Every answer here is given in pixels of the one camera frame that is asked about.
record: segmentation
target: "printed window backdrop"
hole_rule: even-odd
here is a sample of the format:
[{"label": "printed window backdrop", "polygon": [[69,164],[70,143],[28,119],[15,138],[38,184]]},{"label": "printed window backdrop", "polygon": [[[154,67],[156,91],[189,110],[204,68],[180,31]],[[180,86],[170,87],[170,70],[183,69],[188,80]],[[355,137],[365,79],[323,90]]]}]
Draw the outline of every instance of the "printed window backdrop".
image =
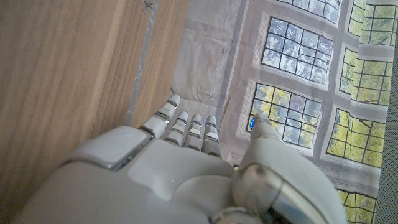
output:
[{"label": "printed window backdrop", "polygon": [[380,167],[385,128],[383,123],[354,118],[337,108],[326,153]]},{"label": "printed window backdrop", "polygon": [[254,115],[263,113],[285,142],[311,149],[321,106],[295,93],[257,83],[246,131],[251,131]]},{"label": "printed window backdrop", "polygon": [[326,85],[332,48],[324,36],[272,17],[261,64]]},{"label": "printed window backdrop", "polygon": [[398,9],[391,5],[365,4],[355,0],[348,31],[360,36],[359,43],[395,45]]},{"label": "printed window backdrop", "polygon": [[374,223],[377,206],[375,198],[344,190],[337,190],[337,193],[346,210],[348,223]]},{"label": "printed window backdrop", "polygon": [[337,24],[340,16],[340,0],[278,0],[289,3],[309,13],[323,17]]},{"label": "printed window backdrop", "polygon": [[356,58],[356,52],[345,49],[340,91],[363,103],[388,106],[392,63]]}]

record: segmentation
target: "fabric backdrop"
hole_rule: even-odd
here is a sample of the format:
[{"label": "fabric backdrop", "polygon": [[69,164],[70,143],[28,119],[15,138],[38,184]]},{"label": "fabric backdrop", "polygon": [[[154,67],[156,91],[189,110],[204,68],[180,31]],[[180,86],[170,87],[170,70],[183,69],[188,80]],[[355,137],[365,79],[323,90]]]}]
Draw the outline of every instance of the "fabric backdrop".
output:
[{"label": "fabric backdrop", "polygon": [[347,220],[373,223],[397,6],[191,0],[172,87],[179,110],[214,114],[223,159],[236,165],[264,113],[332,181]]}]

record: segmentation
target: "wooden cabinet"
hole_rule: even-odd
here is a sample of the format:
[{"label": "wooden cabinet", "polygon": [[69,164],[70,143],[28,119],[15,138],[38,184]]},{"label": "wooden cabinet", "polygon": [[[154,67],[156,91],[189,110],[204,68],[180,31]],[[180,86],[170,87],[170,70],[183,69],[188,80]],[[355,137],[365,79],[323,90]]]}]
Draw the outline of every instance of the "wooden cabinet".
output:
[{"label": "wooden cabinet", "polygon": [[125,124],[146,38],[132,125],[168,98],[189,2],[152,1],[0,2],[0,223],[77,145]]}]

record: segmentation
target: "white robotic hand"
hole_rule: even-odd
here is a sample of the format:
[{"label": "white robotic hand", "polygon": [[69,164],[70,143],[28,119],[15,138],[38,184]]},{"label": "white robotic hand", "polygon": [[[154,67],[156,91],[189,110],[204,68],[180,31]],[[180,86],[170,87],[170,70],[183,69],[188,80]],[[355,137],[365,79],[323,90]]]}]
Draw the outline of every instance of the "white robotic hand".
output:
[{"label": "white robotic hand", "polygon": [[174,95],[139,129],[121,126],[81,145],[14,222],[345,222],[332,184],[267,118],[256,116],[235,172],[221,159],[214,116],[203,140],[198,114],[186,134],[186,112],[164,133],[179,103]]}]

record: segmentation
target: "blue light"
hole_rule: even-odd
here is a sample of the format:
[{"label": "blue light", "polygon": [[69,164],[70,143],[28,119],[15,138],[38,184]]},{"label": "blue light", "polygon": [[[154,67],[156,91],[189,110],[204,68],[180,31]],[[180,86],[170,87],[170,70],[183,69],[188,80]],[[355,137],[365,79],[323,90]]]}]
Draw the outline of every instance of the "blue light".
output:
[{"label": "blue light", "polygon": [[250,130],[252,130],[253,126],[254,126],[254,118],[252,118],[250,121]]}]

